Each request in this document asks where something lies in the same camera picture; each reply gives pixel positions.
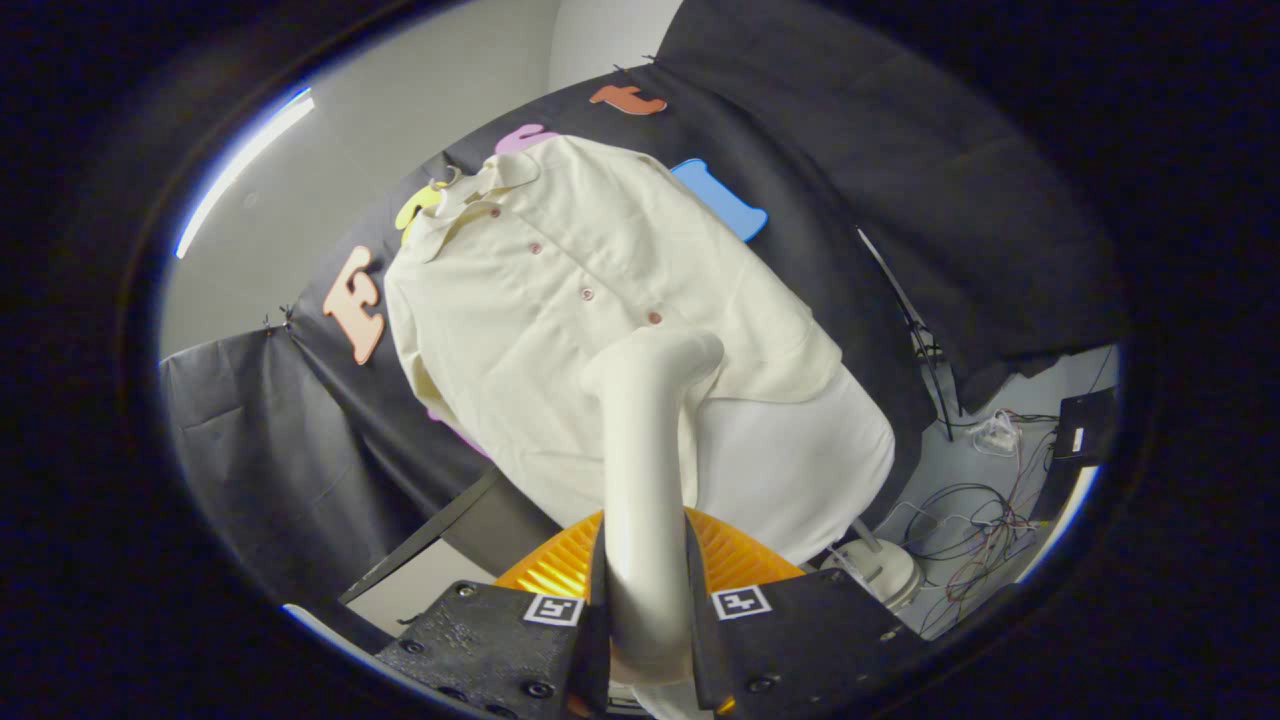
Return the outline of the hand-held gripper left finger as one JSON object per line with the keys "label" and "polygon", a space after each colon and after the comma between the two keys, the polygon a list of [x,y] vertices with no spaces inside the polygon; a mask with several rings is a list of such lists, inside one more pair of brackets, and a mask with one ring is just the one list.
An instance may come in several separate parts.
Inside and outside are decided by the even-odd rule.
{"label": "hand-held gripper left finger", "polygon": [[456,582],[376,657],[498,717],[605,717],[611,641],[602,514],[562,530],[492,584]]}

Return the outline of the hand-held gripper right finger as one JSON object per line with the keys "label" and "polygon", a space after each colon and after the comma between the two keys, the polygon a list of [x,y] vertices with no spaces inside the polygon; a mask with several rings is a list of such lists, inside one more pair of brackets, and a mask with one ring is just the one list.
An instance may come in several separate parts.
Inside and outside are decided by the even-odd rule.
{"label": "hand-held gripper right finger", "polygon": [[705,512],[685,516],[694,693],[713,717],[859,717],[924,655],[846,571],[805,573]]}

